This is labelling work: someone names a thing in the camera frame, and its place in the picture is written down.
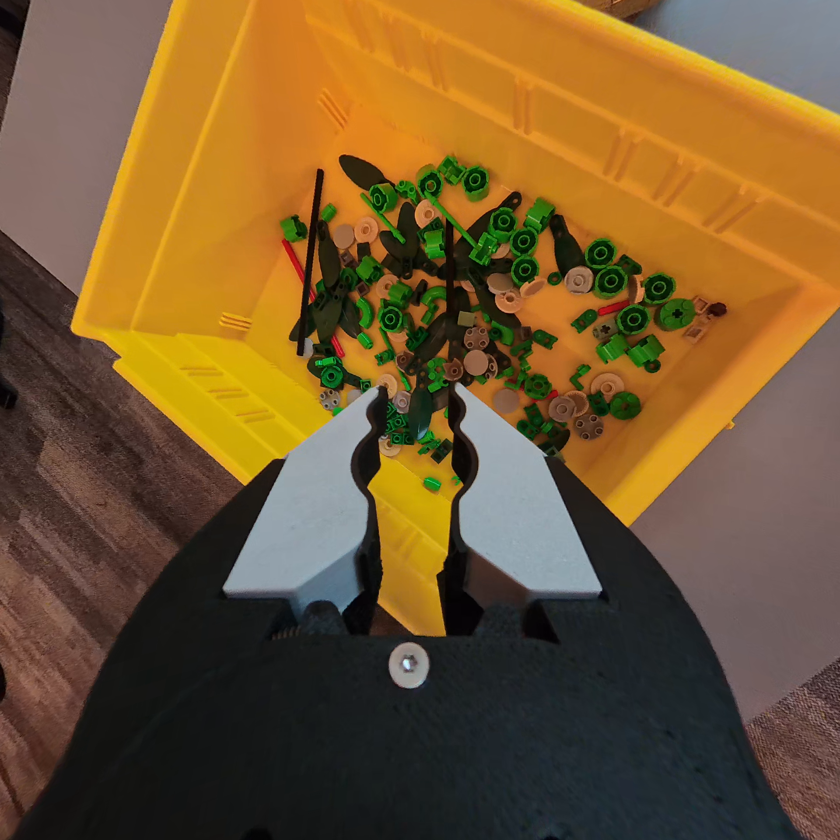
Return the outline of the long red toy rod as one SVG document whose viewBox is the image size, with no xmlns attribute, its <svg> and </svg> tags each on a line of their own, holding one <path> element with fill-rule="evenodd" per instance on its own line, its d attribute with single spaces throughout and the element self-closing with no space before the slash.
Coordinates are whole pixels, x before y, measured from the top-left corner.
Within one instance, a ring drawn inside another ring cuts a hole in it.
<svg viewBox="0 0 840 840">
<path fill-rule="evenodd" d="M 287 257 L 289 258 L 289 261 L 290 261 L 292 267 L 296 271 L 297 276 L 299 277 L 299 280 L 301 281 L 301 284 L 305 285 L 305 283 L 304 283 L 305 282 L 305 271 L 304 271 L 303 267 L 301 266 L 300 260 L 298 259 L 298 256 L 297 256 L 294 248 L 292 247 L 291 243 L 288 242 L 285 238 L 281 238 L 280 242 L 283 246 L 283 249 L 285 250 L 285 252 L 287 254 Z M 345 356 L 345 352 L 344 352 L 343 346 L 342 346 L 339 338 L 337 336 L 333 335 L 332 338 L 331 338 L 331 343 L 332 343 L 332 346 L 333 346 L 333 349 L 334 349 L 335 353 L 338 355 L 338 357 L 340 359 L 343 359 L 344 356 Z"/>
</svg>

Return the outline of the yellow plastic bin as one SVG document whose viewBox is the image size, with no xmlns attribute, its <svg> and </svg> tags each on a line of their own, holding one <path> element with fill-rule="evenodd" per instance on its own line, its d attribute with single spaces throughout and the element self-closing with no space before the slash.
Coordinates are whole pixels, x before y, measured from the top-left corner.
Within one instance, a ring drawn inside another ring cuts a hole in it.
<svg viewBox="0 0 840 840">
<path fill-rule="evenodd" d="M 249 482 L 321 425 L 288 334 L 301 282 L 281 220 L 307 224 L 318 168 L 330 231 L 370 210 L 341 154 L 392 182 L 453 157 L 489 172 L 440 202 L 470 227 L 542 198 L 585 249 L 728 313 L 698 343 L 652 319 L 656 373 L 604 364 L 609 306 L 547 285 L 499 320 L 491 404 L 615 372 L 642 403 L 578 437 L 568 466 L 631 524 L 838 310 L 838 117 L 575 2 L 175 2 L 122 159 L 73 329 L 231 474 Z"/>
</svg>

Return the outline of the pile of small toy bricks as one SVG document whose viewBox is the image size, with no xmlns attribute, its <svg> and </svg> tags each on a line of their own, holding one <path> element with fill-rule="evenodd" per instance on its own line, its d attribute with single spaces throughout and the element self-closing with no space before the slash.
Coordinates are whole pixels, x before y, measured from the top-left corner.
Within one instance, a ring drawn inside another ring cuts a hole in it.
<svg viewBox="0 0 840 840">
<path fill-rule="evenodd" d="M 459 188 L 465 199 L 485 203 L 490 175 L 453 155 L 419 168 L 415 178 L 394 182 L 368 161 L 349 154 L 339 165 L 360 188 L 368 214 L 354 224 L 331 226 L 332 204 L 321 207 L 311 277 L 303 359 L 318 383 L 319 403 L 336 416 L 373 386 L 387 390 L 383 457 L 415 452 L 444 463 L 453 442 L 434 428 L 448 416 L 450 389 L 499 382 L 491 406 L 514 416 L 516 428 L 544 455 L 563 460 L 570 439 L 596 441 L 612 417 L 627 422 L 641 413 L 642 398 L 615 372 L 580 364 L 566 383 L 536 369 L 536 348 L 553 350 L 559 337 L 526 323 L 533 299 L 551 287 L 594 306 L 570 321 L 577 334 L 591 332 L 602 365 L 622 359 L 654 375 L 665 346 L 658 333 L 680 331 L 692 342 L 725 316 L 727 306 L 677 295 L 663 272 L 643 277 L 629 255 L 609 238 L 585 248 L 555 205 L 537 197 L 521 215 L 522 196 L 511 192 L 464 227 L 446 207 Z M 445 223 L 455 228 L 455 338 L 447 364 Z M 280 238 L 305 268 L 309 226 L 293 214 L 279 222 Z M 345 356 L 335 353 L 339 338 Z"/>
</svg>

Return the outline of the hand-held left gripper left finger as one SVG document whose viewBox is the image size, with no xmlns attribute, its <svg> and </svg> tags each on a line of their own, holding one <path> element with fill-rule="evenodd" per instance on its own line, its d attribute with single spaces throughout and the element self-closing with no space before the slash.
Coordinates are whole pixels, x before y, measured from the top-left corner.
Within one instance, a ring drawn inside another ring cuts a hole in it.
<svg viewBox="0 0 840 840">
<path fill-rule="evenodd" d="M 382 587 L 369 485 L 381 467 L 386 390 L 373 386 L 290 451 L 224 583 L 234 599 L 280 599 L 295 619 L 325 602 L 368 634 Z"/>
</svg>

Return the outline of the long black toy rod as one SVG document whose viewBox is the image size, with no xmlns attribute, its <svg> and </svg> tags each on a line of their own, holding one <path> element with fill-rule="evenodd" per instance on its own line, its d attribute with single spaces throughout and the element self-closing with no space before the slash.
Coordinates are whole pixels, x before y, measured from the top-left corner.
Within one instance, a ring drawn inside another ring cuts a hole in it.
<svg viewBox="0 0 840 840">
<path fill-rule="evenodd" d="M 304 266 L 302 292 L 301 292 L 301 306 L 298 320 L 297 330 L 297 357 L 302 358 L 305 351 L 306 338 L 309 335 L 308 331 L 308 308 L 310 303 L 310 291 L 312 290 L 312 272 L 314 267 L 314 256 L 318 238 L 318 222 L 321 212 L 322 201 L 322 187 L 324 181 L 324 170 L 318 168 L 313 187 L 313 195 L 311 202 L 311 215 L 308 231 L 308 246 L 306 263 Z"/>
<path fill-rule="evenodd" d="M 447 338 L 447 364 L 451 364 L 455 358 L 458 349 L 458 342 L 455 338 L 455 329 L 457 327 L 458 310 L 455 301 L 455 279 L 456 279 L 456 263 L 455 263 L 455 228 L 451 221 L 447 218 L 445 223 L 445 266 L 446 266 L 446 291 L 447 291 L 447 309 L 446 309 L 446 338 Z"/>
</svg>

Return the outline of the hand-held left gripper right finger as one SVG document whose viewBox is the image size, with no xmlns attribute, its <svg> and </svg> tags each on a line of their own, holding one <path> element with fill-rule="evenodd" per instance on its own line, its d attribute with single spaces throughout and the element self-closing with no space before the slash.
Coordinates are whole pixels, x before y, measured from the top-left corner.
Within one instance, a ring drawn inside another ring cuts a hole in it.
<svg viewBox="0 0 840 840">
<path fill-rule="evenodd" d="M 448 398 L 451 502 L 438 592 L 448 636 L 496 608 L 524 618 L 539 602 L 588 602 L 603 586 L 546 457 L 466 386 Z"/>
</svg>

